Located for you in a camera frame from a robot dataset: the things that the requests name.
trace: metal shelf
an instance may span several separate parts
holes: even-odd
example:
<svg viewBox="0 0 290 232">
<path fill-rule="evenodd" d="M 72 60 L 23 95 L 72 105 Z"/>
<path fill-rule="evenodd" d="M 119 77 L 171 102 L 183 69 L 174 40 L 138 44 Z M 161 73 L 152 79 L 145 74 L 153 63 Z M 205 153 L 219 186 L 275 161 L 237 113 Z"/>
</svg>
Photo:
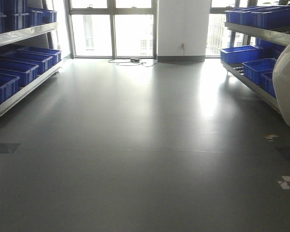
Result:
<svg viewBox="0 0 290 232">
<path fill-rule="evenodd" d="M 48 23 L 41 26 L 25 28 L 0 34 L 0 46 L 14 43 L 36 35 L 41 35 L 52 30 L 56 30 L 58 23 Z"/>
<path fill-rule="evenodd" d="M 36 87 L 42 84 L 45 80 L 47 80 L 50 76 L 58 71 L 58 69 L 62 66 L 63 60 L 53 66 L 51 69 L 47 70 L 45 73 L 40 75 L 37 79 L 29 83 L 27 86 L 23 87 L 16 94 L 6 100 L 4 103 L 0 105 L 0 117 L 5 114 L 8 110 L 10 110 L 13 106 L 15 106 L 18 102 L 20 102 L 24 97 L 26 97 L 29 93 L 31 93 Z"/>
<path fill-rule="evenodd" d="M 247 77 L 240 74 L 237 70 L 235 70 L 234 67 L 238 67 L 238 65 L 229 65 L 223 61 L 221 61 L 221 63 L 226 70 L 232 73 L 233 76 L 239 79 L 248 88 L 256 92 L 264 101 L 266 101 L 271 107 L 273 107 L 277 112 L 280 113 L 277 99 L 267 93 L 265 90 L 263 90 L 260 86 L 250 81 Z"/>
<path fill-rule="evenodd" d="M 290 31 L 290 28 L 283 28 L 277 31 L 273 31 L 228 22 L 225 23 L 225 26 L 229 30 L 257 37 L 283 46 L 287 46 L 288 44 L 290 44 L 290 34 L 283 32 Z"/>
</svg>

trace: white object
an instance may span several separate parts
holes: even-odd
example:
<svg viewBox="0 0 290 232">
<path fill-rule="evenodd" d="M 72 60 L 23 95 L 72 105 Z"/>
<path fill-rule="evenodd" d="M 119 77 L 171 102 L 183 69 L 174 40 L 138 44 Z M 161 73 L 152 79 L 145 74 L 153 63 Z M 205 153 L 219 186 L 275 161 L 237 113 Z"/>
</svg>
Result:
<svg viewBox="0 0 290 232">
<path fill-rule="evenodd" d="M 284 179 L 284 181 L 286 181 L 286 182 L 290 182 L 290 176 L 281 176 L 283 179 Z"/>
<path fill-rule="evenodd" d="M 278 184 L 282 187 L 282 189 L 284 190 L 289 190 L 290 186 L 287 184 L 287 182 L 282 182 L 282 181 L 278 181 Z"/>
<path fill-rule="evenodd" d="M 290 126 L 290 44 L 277 60 L 273 83 L 280 112 Z"/>
</svg>

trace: white paper scrap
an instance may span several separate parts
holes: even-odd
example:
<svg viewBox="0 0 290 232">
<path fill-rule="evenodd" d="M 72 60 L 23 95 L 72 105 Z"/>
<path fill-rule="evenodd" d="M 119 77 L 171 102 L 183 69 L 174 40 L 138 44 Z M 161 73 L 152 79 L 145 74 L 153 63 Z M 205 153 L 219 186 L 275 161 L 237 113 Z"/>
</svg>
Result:
<svg viewBox="0 0 290 232">
<path fill-rule="evenodd" d="M 266 138 L 266 139 L 270 139 L 270 140 L 272 140 L 272 139 L 274 139 L 274 138 L 279 138 L 279 136 L 277 136 L 277 135 L 275 135 L 275 134 L 271 134 L 271 135 L 267 135 L 265 138 Z"/>
<path fill-rule="evenodd" d="M 281 176 L 284 181 L 290 182 L 290 176 Z"/>
<path fill-rule="evenodd" d="M 278 181 L 278 183 L 280 184 L 282 189 L 284 189 L 284 190 L 289 190 L 290 189 L 290 186 L 287 184 L 287 182 Z"/>
</svg>

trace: power strip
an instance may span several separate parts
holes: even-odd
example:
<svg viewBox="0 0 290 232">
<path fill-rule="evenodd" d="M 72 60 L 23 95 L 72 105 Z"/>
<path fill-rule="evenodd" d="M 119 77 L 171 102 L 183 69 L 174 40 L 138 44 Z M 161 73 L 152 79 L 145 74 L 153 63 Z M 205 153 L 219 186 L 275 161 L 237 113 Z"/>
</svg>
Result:
<svg viewBox="0 0 290 232">
<path fill-rule="evenodd" d="M 138 58 L 131 58 L 130 59 L 130 62 L 131 63 L 140 63 L 140 59 L 138 59 Z"/>
</svg>

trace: baseboard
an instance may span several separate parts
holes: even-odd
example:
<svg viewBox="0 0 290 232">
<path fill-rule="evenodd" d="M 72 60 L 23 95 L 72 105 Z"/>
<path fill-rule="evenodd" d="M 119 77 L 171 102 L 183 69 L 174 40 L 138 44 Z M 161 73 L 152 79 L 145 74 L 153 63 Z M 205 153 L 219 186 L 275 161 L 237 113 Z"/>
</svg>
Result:
<svg viewBox="0 0 290 232">
<path fill-rule="evenodd" d="M 205 56 L 157 56 L 158 62 L 204 62 Z"/>
</svg>

